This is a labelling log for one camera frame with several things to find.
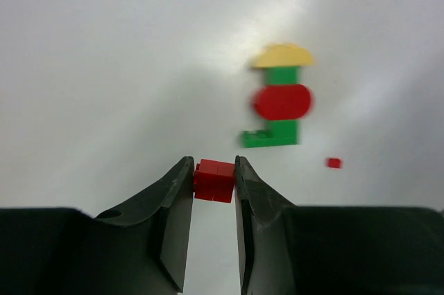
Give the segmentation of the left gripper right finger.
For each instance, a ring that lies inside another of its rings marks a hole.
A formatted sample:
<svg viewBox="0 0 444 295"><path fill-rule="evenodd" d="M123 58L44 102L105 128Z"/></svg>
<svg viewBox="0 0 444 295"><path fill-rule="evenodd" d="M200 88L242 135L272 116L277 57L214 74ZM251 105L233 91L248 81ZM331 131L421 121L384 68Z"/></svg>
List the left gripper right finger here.
<svg viewBox="0 0 444 295"><path fill-rule="evenodd" d="M443 215L298 206L235 160L242 294L442 294Z"/></svg>

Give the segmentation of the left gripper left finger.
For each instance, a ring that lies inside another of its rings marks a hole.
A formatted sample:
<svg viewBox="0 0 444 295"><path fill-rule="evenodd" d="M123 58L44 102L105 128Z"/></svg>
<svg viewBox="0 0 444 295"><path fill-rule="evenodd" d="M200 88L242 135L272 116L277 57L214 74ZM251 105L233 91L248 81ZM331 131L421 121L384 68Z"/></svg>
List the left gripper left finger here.
<svg viewBox="0 0 444 295"><path fill-rule="evenodd" d="M2 294L179 294L194 161L91 217L73 208L1 210Z"/></svg>

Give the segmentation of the small red lego brick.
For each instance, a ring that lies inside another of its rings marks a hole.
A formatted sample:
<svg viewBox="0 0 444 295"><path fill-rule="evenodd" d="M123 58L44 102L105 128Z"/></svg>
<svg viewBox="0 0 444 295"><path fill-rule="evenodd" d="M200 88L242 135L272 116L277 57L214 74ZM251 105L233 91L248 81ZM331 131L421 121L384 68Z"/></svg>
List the small red lego brick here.
<svg viewBox="0 0 444 295"><path fill-rule="evenodd" d="M235 181L234 163L202 159L194 172L194 198L231 203Z"/></svg>

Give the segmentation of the small red lego piece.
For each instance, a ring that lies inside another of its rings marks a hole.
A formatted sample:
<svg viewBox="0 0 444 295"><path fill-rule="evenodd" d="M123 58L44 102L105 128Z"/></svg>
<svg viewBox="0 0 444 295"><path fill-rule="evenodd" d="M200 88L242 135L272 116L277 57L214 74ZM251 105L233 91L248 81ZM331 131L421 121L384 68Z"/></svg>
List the small red lego piece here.
<svg viewBox="0 0 444 295"><path fill-rule="evenodd" d="M327 158L325 164L329 168L340 169L340 168L342 168L342 159L340 159L340 158Z"/></svg>

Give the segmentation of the green L-shaped lego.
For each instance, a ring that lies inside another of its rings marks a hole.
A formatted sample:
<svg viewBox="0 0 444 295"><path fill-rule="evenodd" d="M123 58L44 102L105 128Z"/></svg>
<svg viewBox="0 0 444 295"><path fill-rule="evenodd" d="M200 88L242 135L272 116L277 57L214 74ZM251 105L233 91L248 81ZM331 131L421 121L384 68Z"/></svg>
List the green L-shaped lego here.
<svg viewBox="0 0 444 295"><path fill-rule="evenodd" d="M240 140L244 148L297 145L298 131L298 120L267 121L265 129L244 131Z"/></svg>

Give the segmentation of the red round lego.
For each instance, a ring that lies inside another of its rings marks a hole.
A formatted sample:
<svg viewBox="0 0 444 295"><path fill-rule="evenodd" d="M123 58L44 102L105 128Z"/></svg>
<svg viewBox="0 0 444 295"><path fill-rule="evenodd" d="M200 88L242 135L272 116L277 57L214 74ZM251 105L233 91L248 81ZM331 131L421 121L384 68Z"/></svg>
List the red round lego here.
<svg viewBox="0 0 444 295"><path fill-rule="evenodd" d="M311 90L301 84L266 85L252 100L255 112L268 121L302 118L310 112L313 103Z"/></svg>

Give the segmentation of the green square lego brick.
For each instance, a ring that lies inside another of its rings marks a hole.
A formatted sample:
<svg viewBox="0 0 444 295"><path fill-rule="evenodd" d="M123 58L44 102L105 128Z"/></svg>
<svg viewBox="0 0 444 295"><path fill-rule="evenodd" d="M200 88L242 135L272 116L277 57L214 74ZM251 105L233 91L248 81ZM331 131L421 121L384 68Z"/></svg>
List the green square lego brick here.
<svg viewBox="0 0 444 295"><path fill-rule="evenodd" d="M267 85L299 84L301 66L269 67L266 69L265 83Z"/></svg>

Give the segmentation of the pale yellow curved lego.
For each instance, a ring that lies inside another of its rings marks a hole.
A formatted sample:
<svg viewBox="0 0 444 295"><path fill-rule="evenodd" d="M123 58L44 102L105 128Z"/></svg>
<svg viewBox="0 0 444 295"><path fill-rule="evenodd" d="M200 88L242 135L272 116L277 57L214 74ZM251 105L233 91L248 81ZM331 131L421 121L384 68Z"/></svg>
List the pale yellow curved lego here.
<svg viewBox="0 0 444 295"><path fill-rule="evenodd" d="M272 44L267 46L252 61L254 68L297 67L313 65L313 55L303 47L294 44Z"/></svg>

